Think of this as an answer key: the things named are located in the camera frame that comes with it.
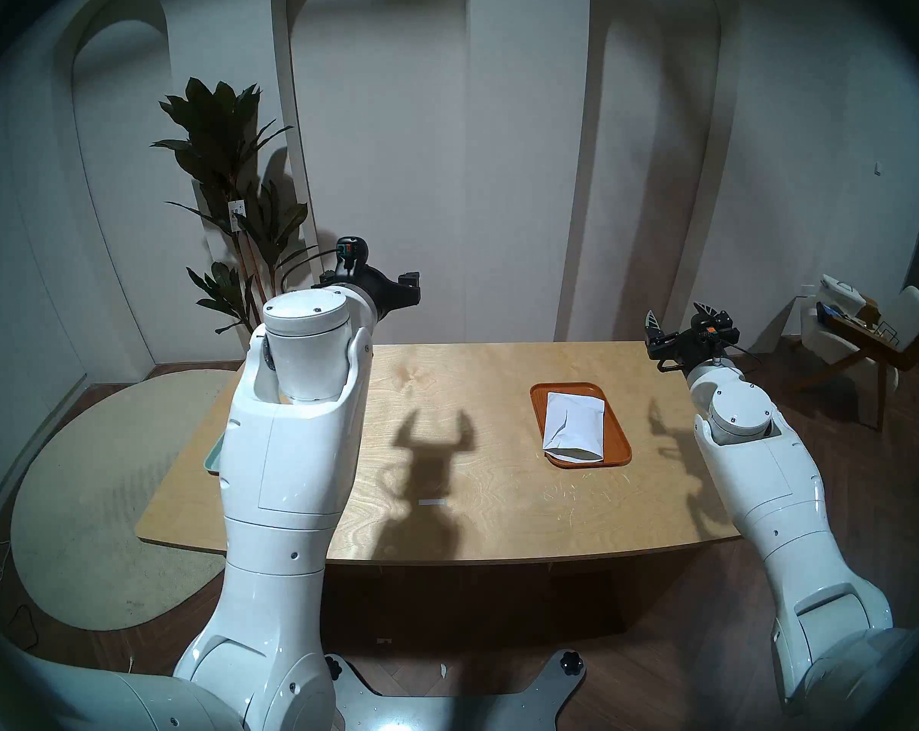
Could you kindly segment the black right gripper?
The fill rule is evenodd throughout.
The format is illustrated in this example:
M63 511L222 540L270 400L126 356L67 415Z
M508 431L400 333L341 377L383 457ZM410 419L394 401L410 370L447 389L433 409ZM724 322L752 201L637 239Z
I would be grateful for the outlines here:
M696 317L690 327L680 332L665 334L652 310L645 315L645 341L649 360L657 362L660 372L693 369L719 359L727 346L736 346L740 331L734 326L725 310L700 302L693 302Z

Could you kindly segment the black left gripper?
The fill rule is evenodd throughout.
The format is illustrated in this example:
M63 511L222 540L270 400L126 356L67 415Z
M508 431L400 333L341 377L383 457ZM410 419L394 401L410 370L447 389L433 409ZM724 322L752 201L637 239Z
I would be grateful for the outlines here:
M420 273L407 272L393 282L369 265L369 248L360 237L341 237L336 241L336 267L320 275L318 287L356 287L371 300L376 320L393 311L420 303Z

